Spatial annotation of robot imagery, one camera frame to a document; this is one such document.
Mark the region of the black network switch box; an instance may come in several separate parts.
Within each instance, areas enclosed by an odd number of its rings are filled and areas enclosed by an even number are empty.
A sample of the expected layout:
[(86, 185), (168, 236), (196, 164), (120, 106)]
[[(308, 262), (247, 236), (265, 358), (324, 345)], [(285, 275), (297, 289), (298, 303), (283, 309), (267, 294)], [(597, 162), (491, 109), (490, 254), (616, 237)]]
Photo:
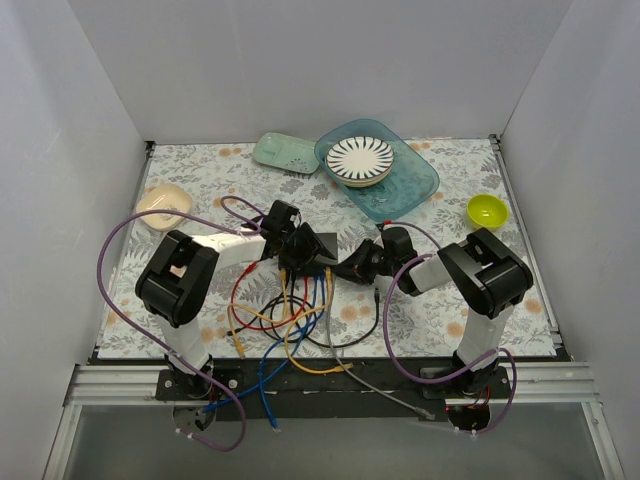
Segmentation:
[(278, 256), (278, 268), (284, 268), (297, 278), (320, 275), (327, 266), (333, 267), (338, 263), (336, 233), (318, 233), (314, 238), (296, 234)]

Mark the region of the floral table mat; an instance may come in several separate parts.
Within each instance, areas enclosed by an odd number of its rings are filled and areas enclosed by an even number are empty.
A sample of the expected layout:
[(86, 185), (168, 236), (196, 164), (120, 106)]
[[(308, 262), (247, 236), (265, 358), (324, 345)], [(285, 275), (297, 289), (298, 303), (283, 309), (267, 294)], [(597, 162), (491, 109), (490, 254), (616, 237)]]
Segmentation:
[[(409, 229), (419, 253), (463, 240), (471, 227), (466, 216), (468, 200), (478, 194), (501, 199), (508, 196), (502, 172), (487, 140), (427, 140), (411, 142), (440, 178), (436, 193), (406, 216), (425, 230)], [(277, 199), (296, 206), (302, 219), (319, 233), (337, 234), (339, 254), (349, 256), (358, 245), (377, 234), (375, 224), (322, 170), (301, 175), (258, 164), (249, 144), (160, 145), (151, 156), (145, 191), (174, 184), (191, 195), (192, 220), (181, 230), (190, 235), (209, 234), (215, 224), (233, 226), (239, 215), (268, 210)], [(112, 290), (119, 312), (110, 314), (98, 344), (102, 360), (159, 359), (162, 349), (153, 342), (160, 330), (135, 296), (135, 283), (155, 251), (160, 234), (142, 222), (133, 225), (127, 250)], [(374, 302), (385, 295), (387, 278), (372, 287), (340, 280), (330, 322), (320, 322), (308, 341), (297, 350), (306, 361), (323, 355), (322, 343), (332, 340), (353, 357), (387, 354), (383, 328), (374, 323)], [(229, 302), (238, 304), (241, 321), (262, 308), (281, 290), (278, 267), (268, 261), (252, 273), (235, 265), (217, 274), (199, 314), (201, 337), (212, 356), (280, 357), (284, 350), (265, 333), (247, 329), (228, 335)], [(399, 357), (449, 356), (465, 330), (467, 304), (453, 284), (411, 297), (396, 292), (388, 329), (394, 354)]]

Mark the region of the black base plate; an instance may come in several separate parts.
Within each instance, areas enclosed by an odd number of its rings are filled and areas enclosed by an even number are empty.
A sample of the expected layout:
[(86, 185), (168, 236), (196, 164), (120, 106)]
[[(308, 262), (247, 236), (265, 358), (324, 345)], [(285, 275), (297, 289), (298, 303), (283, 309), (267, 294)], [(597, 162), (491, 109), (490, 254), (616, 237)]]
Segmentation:
[[(242, 401), (249, 419), (264, 419), (266, 413), (259, 393), (258, 359), (246, 361), (224, 360), (216, 364), (212, 377), (229, 386)], [(265, 398), (275, 417), (284, 418), (386, 418), (412, 417), (414, 412), (396, 404), (365, 387), (344, 372), (329, 375), (306, 374), (290, 365), (278, 370), (281, 361), (265, 362)], [(355, 375), (383, 392), (410, 405), (421, 407), (434, 415), (437, 422), (448, 420), (446, 403), (460, 400), (474, 401), (458, 391), (444, 386), (420, 385), (402, 376), (385, 359), (360, 359)], [(202, 402), (217, 405), (217, 419), (232, 421), (239, 418), (234, 402), (217, 387), (199, 379), (199, 392), (188, 391), (186, 382), (169, 369), (159, 373), (155, 399), (165, 402)]]

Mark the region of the mint green divided dish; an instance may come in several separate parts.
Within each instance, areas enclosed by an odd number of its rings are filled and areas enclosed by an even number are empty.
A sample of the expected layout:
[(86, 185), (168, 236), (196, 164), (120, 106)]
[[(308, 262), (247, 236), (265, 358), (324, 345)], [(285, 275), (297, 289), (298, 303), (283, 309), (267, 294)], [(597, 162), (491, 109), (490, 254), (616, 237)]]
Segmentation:
[(319, 167), (314, 147), (312, 141), (269, 132), (255, 144), (252, 156), (261, 165), (309, 175)]

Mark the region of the lime green bowl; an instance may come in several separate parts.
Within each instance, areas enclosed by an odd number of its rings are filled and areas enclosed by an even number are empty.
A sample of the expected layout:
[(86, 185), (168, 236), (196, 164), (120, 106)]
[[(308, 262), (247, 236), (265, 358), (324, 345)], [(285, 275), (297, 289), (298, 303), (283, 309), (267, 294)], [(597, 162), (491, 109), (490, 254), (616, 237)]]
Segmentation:
[(509, 219), (509, 209), (500, 198), (490, 194), (473, 196), (466, 206), (467, 218), (475, 228), (497, 230)]

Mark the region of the striped white blue plate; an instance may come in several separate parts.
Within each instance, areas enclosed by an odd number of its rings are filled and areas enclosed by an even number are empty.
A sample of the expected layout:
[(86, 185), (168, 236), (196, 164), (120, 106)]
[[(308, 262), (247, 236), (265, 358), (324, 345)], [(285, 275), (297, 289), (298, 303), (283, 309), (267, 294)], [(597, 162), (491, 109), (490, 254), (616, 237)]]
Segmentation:
[(391, 146), (367, 136), (346, 138), (334, 144), (326, 154), (325, 164), (337, 177), (355, 182), (382, 176), (395, 160)]

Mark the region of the aluminium frame rail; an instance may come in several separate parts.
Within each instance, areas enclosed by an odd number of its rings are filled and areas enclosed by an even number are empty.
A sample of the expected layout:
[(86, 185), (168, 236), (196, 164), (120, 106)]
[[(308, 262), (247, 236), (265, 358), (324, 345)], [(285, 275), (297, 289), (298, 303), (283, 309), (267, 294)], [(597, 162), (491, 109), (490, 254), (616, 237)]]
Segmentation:
[[(160, 365), (80, 366), (75, 369), (67, 405), (146, 405), (155, 394)], [(598, 387), (585, 362), (517, 364), (516, 403), (592, 403)]]

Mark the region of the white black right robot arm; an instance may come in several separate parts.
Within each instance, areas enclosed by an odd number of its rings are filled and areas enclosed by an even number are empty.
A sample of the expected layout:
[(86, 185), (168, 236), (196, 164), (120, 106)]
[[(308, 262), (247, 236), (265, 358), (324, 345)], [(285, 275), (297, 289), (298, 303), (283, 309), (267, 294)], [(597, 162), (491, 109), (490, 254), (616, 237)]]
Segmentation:
[[(501, 353), (502, 334), (515, 307), (533, 287), (528, 265), (486, 228), (480, 228), (459, 243), (450, 243), (433, 255), (419, 255), (410, 228), (399, 221), (378, 225), (380, 239), (367, 239), (344, 261), (331, 267), (335, 276), (358, 285), (371, 285), (379, 276), (392, 279), (382, 313), (383, 339), (389, 359), (406, 378), (422, 384), (451, 383), (464, 397), (475, 397), (489, 384)], [(406, 370), (395, 356), (388, 329), (388, 311), (395, 289), (417, 297), (452, 283), (468, 308), (462, 340), (452, 357), (453, 370), (426, 378)]]

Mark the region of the teal plastic tray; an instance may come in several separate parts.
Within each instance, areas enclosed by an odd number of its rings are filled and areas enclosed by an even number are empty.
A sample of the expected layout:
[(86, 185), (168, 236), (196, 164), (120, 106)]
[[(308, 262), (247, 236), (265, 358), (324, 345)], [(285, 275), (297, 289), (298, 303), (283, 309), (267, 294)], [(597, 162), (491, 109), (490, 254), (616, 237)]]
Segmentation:
[(371, 220), (396, 220), (438, 190), (436, 170), (384, 124), (359, 119), (321, 137), (319, 165)]

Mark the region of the cream square dish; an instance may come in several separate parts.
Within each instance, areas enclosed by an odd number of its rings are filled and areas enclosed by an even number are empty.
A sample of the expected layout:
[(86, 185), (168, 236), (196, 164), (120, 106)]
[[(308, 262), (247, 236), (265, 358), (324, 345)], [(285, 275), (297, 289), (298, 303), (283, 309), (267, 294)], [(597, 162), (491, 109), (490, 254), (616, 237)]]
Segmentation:
[[(146, 193), (137, 203), (135, 212), (170, 210), (190, 213), (192, 207), (193, 199), (185, 190), (174, 184), (163, 184)], [(184, 218), (167, 213), (157, 213), (142, 216), (140, 220), (151, 230), (165, 232), (175, 229)]]

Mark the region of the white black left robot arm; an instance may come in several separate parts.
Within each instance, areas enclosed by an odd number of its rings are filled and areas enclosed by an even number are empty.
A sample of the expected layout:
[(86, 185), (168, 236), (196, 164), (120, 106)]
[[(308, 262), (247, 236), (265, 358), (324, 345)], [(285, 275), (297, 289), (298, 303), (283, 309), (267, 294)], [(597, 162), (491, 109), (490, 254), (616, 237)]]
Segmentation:
[(135, 286), (136, 296), (154, 315), (167, 344), (171, 368), (181, 372), (178, 387), (193, 400), (213, 386), (197, 316), (213, 276), (236, 264), (276, 257), (280, 266), (300, 274), (318, 258), (335, 261), (337, 249), (323, 241), (299, 210), (281, 200), (266, 215), (212, 235), (190, 236), (171, 230), (162, 239)]

